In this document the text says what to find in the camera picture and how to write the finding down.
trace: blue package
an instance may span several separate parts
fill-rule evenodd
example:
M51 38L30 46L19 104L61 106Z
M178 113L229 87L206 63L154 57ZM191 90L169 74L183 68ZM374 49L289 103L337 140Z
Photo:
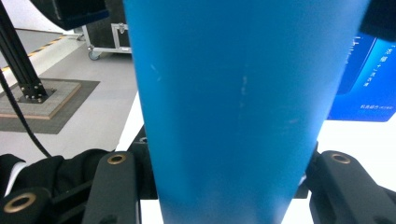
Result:
M388 121L396 112L396 43L358 34L328 119Z

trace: black fabric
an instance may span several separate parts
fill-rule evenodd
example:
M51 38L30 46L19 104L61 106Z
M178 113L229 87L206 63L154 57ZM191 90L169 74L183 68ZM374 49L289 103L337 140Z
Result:
M0 156L0 198L6 193L12 168L20 161L23 160L11 154Z
M38 161L20 172L11 192L42 187L47 189L52 197L56 197L93 180L99 160L107 153L102 149L90 149L70 160L56 156Z

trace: blue cup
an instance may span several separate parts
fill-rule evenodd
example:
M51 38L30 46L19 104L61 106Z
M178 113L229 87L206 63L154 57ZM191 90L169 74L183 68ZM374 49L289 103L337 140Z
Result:
M164 223L279 223L368 1L124 0Z

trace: wheel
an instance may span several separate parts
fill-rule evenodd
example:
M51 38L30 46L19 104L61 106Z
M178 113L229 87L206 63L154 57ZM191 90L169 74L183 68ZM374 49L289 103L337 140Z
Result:
M100 53L95 53L93 51L88 52L88 57L90 57L91 60L97 61L100 59Z

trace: yellow and black floor tape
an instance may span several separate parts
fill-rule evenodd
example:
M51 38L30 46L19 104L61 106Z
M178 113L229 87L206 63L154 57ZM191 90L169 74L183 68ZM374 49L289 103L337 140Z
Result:
M41 48L39 48L39 49L37 49L37 50L32 51L32 52L29 53L27 56L28 56L28 57L32 57L33 55L37 54L37 53L40 52L41 50L47 48L48 46L51 46L51 45L55 44L56 42L60 41L61 39L65 38L65 37L66 37L66 35L61 35L61 36L59 36L58 38L56 38L56 39L50 41L48 44L44 45L43 47L41 47ZM2 72L6 72L7 70L9 70L9 66L6 66L6 67L4 67L4 68L1 69Z

